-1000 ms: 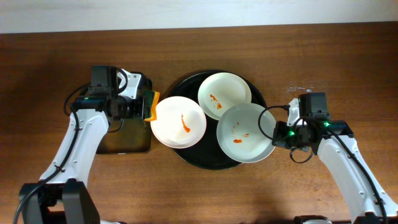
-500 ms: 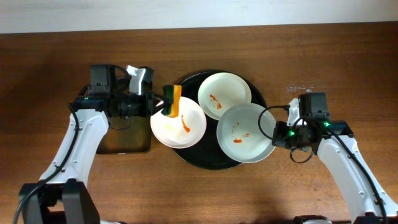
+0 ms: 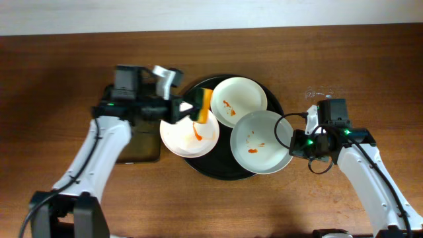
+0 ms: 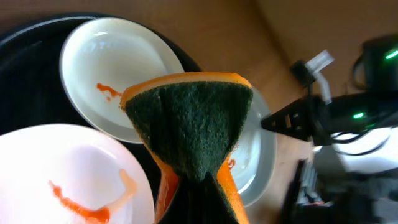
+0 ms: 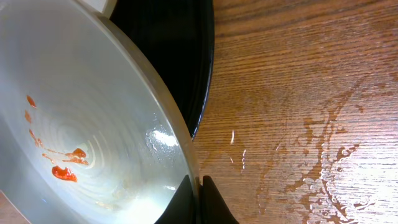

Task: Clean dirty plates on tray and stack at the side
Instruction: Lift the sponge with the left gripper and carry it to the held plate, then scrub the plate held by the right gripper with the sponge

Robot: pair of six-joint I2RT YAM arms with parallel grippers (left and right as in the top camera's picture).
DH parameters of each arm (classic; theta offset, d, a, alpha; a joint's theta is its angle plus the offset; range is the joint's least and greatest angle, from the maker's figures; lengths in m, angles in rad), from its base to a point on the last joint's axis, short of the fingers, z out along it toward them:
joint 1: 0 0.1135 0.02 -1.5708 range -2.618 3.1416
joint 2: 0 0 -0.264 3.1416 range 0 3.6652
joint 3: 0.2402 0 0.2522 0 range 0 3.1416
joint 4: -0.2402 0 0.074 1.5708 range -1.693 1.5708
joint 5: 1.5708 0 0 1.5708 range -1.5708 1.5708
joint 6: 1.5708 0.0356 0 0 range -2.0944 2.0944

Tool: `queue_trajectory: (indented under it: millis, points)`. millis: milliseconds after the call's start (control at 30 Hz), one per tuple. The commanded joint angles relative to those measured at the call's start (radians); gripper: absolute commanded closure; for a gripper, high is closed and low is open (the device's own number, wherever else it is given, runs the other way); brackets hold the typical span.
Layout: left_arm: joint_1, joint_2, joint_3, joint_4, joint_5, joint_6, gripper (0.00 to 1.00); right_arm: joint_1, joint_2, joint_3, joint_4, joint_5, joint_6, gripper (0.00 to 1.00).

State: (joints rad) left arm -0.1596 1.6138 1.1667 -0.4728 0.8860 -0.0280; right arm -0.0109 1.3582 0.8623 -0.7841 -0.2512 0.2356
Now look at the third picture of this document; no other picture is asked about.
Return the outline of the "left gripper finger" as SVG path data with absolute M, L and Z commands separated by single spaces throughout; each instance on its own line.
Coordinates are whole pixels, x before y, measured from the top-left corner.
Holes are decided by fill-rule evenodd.
M 189 117 L 191 121 L 197 122 L 200 118 L 200 109 L 189 108 L 187 110 L 183 110 L 182 112 L 180 112 L 180 119 L 183 119 L 185 117 Z
M 182 96 L 182 99 L 184 102 L 187 102 L 191 105 L 197 105 L 198 104 L 198 92 L 197 91 L 190 91 L 187 92 Z

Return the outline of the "green and orange sponge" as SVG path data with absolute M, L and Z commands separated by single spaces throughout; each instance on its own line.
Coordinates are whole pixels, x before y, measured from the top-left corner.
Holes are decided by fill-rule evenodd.
M 194 114 L 192 120 L 199 124 L 205 124 L 208 120 L 213 91 L 206 88 L 194 89 Z

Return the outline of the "grey-white plate with ketchup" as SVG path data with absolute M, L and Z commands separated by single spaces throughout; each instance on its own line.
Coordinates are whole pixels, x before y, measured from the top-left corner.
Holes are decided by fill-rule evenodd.
M 252 112 L 233 128 L 231 151 L 238 164 L 252 173 L 276 173 L 293 159 L 286 148 L 292 135 L 291 124 L 281 115 L 267 110 Z

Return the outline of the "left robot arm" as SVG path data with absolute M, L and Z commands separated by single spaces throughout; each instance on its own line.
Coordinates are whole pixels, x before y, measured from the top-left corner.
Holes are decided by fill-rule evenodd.
M 212 90 L 186 96 L 150 97 L 135 89 L 111 89 L 92 109 L 87 137 L 65 174 L 49 192 L 35 192 L 19 235 L 30 226 L 33 237 L 110 237 L 100 206 L 106 182 L 132 138 L 136 119 L 171 124 L 189 116 L 205 123 Z

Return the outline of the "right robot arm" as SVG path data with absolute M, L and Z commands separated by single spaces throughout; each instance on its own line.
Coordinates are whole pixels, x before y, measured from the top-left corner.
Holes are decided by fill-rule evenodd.
M 403 196 L 385 168 L 367 129 L 319 126 L 306 134 L 295 130 L 289 154 L 313 161 L 330 157 L 352 184 L 370 220 L 374 237 L 421 237 L 422 216 Z

